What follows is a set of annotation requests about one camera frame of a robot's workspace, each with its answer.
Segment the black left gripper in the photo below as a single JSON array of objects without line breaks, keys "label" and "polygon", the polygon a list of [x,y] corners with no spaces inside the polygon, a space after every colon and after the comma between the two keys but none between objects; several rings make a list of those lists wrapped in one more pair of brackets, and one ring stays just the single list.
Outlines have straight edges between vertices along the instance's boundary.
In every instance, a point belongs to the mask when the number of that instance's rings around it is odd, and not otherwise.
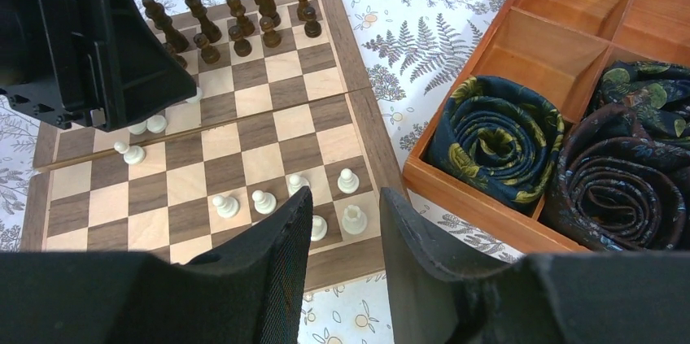
[{"label": "black left gripper", "polygon": [[1,0],[1,95],[13,111],[110,132],[195,94],[133,0]]}]

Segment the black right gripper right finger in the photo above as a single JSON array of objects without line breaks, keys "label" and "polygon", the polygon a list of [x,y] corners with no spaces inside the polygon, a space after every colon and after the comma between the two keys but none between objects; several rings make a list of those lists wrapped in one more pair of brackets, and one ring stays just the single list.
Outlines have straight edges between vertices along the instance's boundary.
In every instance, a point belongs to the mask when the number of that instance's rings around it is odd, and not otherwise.
[{"label": "black right gripper right finger", "polygon": [[398,343],[686,343],[686,252],[486,255],[380,193]]}]

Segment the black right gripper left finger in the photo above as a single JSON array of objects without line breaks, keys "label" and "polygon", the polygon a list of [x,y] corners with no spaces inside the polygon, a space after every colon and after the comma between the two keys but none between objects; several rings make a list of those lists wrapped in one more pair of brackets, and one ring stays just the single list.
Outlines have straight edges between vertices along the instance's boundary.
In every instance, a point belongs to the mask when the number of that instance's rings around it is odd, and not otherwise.
[{"label": "black right gripper left finger", "polygon": [[294,343],[312,213],[312,192],[303,187],[185,264],[149,252],[4,253],[1,340]]}]

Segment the white chess pawn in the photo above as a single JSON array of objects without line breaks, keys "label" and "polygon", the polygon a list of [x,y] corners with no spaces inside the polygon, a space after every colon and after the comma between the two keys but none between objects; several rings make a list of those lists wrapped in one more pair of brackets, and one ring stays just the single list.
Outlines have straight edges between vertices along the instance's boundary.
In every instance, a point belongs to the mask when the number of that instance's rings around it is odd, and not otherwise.
[{"label": "white chess pawn", "polygon": [[312,217],[312,233],[311,241],[318,242],[322,240],[328,231],[328,224],[324,217],[314,215]]}]

